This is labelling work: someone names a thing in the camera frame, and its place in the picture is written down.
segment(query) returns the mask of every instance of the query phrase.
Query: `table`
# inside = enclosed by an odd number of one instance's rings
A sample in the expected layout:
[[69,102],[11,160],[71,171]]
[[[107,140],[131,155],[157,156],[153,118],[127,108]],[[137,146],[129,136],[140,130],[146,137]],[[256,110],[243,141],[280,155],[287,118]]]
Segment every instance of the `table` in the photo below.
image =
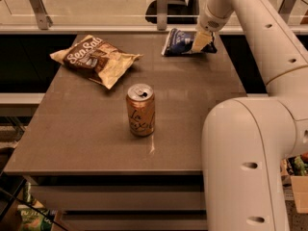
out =
[[[6,173],[30,181],[71,229],[205,230],[203,122],[217,103],[245,96],[219,37],[217,54],[166,58],[166,32],[96,36],[143,57],[111,90],[61,67]],[[156,97],[145,138],[128,126],[125,97],[136,83]]]

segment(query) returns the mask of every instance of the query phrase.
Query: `can top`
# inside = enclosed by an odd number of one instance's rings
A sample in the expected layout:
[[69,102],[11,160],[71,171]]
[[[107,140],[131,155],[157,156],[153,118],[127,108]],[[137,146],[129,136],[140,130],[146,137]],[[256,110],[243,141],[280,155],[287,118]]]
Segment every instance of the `can top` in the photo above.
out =
[[144,101],[153,95],[153,89],[147,84],[135,84],[129,88],[127,94],[134,101]]

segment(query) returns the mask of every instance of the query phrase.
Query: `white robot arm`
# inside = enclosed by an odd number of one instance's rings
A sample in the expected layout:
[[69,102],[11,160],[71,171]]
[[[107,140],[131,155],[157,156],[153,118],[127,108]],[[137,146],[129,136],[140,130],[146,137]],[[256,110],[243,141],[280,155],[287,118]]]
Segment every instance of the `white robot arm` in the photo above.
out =
[[308,151],[308,53],[268,0],[207,0],[199,26],[218,31],[232,12],[269,97],[228,100],[206,118],[208,228],[289,230],[280,162]]

